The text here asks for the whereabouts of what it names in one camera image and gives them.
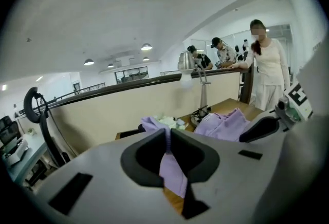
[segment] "purple cloth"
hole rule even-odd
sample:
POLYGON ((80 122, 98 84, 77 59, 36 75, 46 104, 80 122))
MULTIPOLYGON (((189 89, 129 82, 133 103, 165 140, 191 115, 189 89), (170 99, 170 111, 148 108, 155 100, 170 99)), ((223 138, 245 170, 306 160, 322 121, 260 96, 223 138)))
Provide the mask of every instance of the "purple cloth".
POLYGON ((229 115, 207 115, 194 132, 221 140, 239 141, 248 123, 240 109, 236 108, 229 115))
POLYGON ((163 177, 164 186, 177 196, 185 197, 187 177, 180 169, 175 157, 170 153, 170 128, 159 123, 154 117, 144 117, 141 119, 146 132, 164 128, 166 131, 167 153, 163 155, 160 163, 160 176, 163 177))
POLYGON ((180 169, 175 157, 164 154, 160 164, 160 176, 164 179, 164 186, 177 196, 185 197, 187 177, 180 169))

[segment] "dark hair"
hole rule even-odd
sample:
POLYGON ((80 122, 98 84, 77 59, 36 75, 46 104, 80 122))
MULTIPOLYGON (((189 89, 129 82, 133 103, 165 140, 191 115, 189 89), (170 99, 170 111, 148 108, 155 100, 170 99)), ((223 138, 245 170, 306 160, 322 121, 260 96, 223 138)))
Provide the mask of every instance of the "dark hair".
POLYGON ((194 51, 196 51, 196 48, 192 45, 192 46, 188 47, 187 50, 188 50, 190 53, 193 53, 194 51))
MULTIPOLYGON (((260 20, 253 20, 252 22, 250 22, 250 30, 255 25, 258 25, 262 29, 266 30, 266 27, 264 26, 263 22, 261 22, 260 20)), ((259 41, 255 41, 254 43, 252 43, 251 49, 253 52, 256 52, 258 55, 262 55, 261 44, 259 43, 259 41)))
POLYGON ((217 47, 217 45, 221 42, 222 40, 220 38, 213 38, 212 41, 211 41, 211 48, 214 48, 214 47, 217 47))

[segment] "metal stand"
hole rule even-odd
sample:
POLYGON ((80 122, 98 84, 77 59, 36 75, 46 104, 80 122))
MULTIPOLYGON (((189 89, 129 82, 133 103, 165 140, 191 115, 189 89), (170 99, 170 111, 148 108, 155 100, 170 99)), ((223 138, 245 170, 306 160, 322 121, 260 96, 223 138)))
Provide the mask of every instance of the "metal stand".
POLYGON ((191 123, 194 127, 197 127, 199 125, 199 123, 201 122, 201 120, 203 119, 203 117, 205 117, 208 114, 208 112, 207 112, 207 108, 208 108, 208 106, 207 106, 207 84, 211 84, 211 82, 207 81, 206 72, 203 69, 202 65, 198 66, 197 72, 199 74, 200 83, 202 84, 202 87, 201 87, 200 109, 191 115, 191 123), (202 69, 202 71, 204 73, 205 81, 202 80, 202 75, 199 70, 199 67, 202 69))

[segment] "black chair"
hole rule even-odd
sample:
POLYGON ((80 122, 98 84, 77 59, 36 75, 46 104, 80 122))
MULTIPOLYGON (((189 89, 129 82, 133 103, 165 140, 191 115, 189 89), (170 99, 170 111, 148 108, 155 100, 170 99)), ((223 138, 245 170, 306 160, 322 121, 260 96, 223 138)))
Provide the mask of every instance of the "black chair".
POLYGON ((32 122, 32 123, 38 123, 40 125, 41 133, 43 135, 43 138, 45 139, 48 152, 50 154, 51 159, 53 160, 54 164, 57 167, 63 166, 65 163, 68 163, 70 161, 70 158, 66 152, 61 152, 59 148, 56 145, 56 142, 54 141, 53 137, 51 137, 48 125, 47 125, 47 118, 48 118, 48 112, 49 108, 47 105, 47 102, 45 101, 42 94, 38 93, 38 88, 33 87, 28 90, 28 92, 25 95, 24 98, 24 112, 26 114, 26 117, 32 122), (38 103, 38 99, 41 98, 44 101, 44 110, 40 110, 38 107, 39 113, 34 112, 32 108, 32 100, 33 98, 36 99, 36 102, 38 103))

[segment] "black cap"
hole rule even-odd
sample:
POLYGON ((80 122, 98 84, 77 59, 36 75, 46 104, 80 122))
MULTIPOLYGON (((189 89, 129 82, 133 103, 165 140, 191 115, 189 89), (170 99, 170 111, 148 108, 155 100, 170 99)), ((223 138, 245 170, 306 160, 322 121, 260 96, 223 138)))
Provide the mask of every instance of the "black cap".
POLYGON ((217 37, 213 38, 212 41, 211 41, 212 44, 211 44, 210 47, 211 48, 217 47, 218 43, 221 42, 221 41, 222 40, 220 38, 217 38, 217 37))
POLYGON ((190 53, 193 53, 194 51, 196 51, 196 48, 192 45, 192 46, 188 47, 187 50, 188 50, 190 53))

